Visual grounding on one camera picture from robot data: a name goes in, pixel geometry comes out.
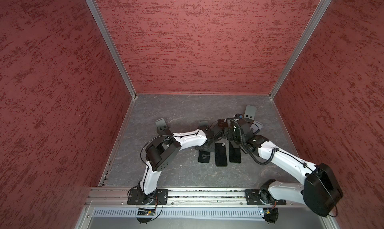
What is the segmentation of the black round phone stand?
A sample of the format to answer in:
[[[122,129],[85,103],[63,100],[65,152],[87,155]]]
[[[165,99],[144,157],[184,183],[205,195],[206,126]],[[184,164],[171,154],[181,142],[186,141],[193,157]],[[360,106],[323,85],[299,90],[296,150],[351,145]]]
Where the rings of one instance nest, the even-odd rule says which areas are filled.
[[[208,121],[200,121],[199,122],[199,128],[206,128],[209,126],[209,122]]]

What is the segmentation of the green-edged phone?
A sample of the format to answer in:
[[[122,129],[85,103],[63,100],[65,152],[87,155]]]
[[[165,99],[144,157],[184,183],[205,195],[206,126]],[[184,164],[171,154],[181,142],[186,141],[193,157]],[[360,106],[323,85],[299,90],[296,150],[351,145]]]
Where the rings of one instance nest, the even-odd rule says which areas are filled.
[[[210,162],[211,152],[208,151],[199,151],[198,162],[203,164],[208,164]]]

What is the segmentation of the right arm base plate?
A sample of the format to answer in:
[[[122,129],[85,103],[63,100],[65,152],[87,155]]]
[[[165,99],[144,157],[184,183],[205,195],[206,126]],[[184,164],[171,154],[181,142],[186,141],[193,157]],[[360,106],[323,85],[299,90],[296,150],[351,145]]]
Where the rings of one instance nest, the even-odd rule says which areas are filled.
[[[280,206],[287,204],[285,200],[274,199],[267,190],[247,189],[245,190],[245,198],[247,205],[253,206]]]

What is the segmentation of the purple phone stand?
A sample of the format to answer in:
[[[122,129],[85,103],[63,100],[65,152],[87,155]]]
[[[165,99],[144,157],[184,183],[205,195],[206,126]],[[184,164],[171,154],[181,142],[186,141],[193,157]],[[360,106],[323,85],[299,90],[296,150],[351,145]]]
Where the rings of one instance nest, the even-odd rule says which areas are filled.
[[[250,129],[254,134],[257,134],[263,128],[263,124],[258,121],[251,122]]]

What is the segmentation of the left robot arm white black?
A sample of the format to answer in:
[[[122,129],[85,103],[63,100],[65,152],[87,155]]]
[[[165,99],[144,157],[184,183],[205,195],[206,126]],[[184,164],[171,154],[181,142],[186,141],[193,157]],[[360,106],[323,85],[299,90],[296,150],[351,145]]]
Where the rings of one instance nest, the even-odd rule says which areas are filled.
[[[169,166],[179,151],[191,147],[206,149],[224,136],[225,129],[215,125],[213,128],[202,126],[190,132],[173,133],[168,128],[164,128],[158,129],[158,134],[144,147],[146,170],[138,184],[144,204],[148,204],[153,199],[161,172]]]

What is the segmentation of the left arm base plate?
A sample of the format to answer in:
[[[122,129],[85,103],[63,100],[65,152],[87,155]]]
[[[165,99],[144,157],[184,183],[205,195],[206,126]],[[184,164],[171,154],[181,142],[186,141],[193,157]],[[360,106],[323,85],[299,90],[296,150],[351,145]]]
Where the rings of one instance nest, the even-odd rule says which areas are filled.
[[[127,205],[166,205],[168,200],[169,190],[157,189],[149,195],[145,195],[137,188],[128,191]]]

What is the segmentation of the silver-backed phone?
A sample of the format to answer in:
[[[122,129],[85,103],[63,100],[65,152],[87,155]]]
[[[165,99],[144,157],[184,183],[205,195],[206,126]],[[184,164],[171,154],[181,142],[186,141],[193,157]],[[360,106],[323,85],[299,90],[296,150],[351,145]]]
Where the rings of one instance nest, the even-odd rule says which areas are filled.
[[[215,143],[215,164],[217,167],[227,167],[227,150],[223,143]]]

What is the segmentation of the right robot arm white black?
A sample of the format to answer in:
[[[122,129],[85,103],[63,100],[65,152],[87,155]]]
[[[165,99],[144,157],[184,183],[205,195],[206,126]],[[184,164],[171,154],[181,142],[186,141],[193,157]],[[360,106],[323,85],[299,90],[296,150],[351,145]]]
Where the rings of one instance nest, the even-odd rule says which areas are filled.
[[[328,165],[316,165],[303,160],[262,135],[254,133],[247,136],[246,129],[249,128],[250,122],[242,118],[226,118],[224,121],[234,132],[229,141],[237,144],[254,162],[260,166],[274,164],[297,180],[296,183],[282,183],[276,180],[264,183],[259,191],[260,200],[264,205],[286,200],[306,205],[321,217],[338,216],[337,203],[344,194]]]

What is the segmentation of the wooden base grey phone stand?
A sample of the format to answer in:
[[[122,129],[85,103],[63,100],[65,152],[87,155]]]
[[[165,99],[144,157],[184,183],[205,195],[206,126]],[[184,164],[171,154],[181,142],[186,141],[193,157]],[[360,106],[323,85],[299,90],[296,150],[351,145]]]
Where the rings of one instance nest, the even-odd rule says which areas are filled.
[[[253,122],[255,120],[255,115],[256,115],[257,109],[255,106],[247,105],[243,118],[247,122]]]

